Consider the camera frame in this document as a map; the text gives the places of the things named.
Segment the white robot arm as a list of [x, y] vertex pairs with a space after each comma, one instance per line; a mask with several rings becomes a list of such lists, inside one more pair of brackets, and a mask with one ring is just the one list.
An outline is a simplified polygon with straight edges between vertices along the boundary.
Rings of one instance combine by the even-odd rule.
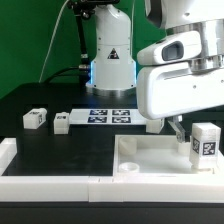
[[146, 18], [166, 37], [130, 54], [130, 21], [116, 8], [96, 8], [97, 55], [89, 91], [101, 95], [136, 90], [147, 119], [224, 105], [224, 0], [144, 0]]

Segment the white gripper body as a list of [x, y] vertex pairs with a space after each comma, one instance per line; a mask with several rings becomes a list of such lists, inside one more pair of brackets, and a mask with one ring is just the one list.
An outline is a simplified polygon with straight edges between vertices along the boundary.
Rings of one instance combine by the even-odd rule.
[[224, 68], [194, 73], [190, 60], [202, 51], [200, 34], [167, 36], [137, 54], [137, 107], [147, 119], [224, 105]]

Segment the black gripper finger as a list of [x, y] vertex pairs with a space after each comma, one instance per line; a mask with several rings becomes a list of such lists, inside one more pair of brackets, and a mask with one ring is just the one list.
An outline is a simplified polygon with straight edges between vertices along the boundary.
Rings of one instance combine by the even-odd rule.
[[183, 143], [185, 141], [185, 130], [181, 125], [182, 116], [181, 115], [172, 116], [169, 117], [167, 121], [173, 128], [173, 130], [176, 132], [177, 141], [179, 143]]

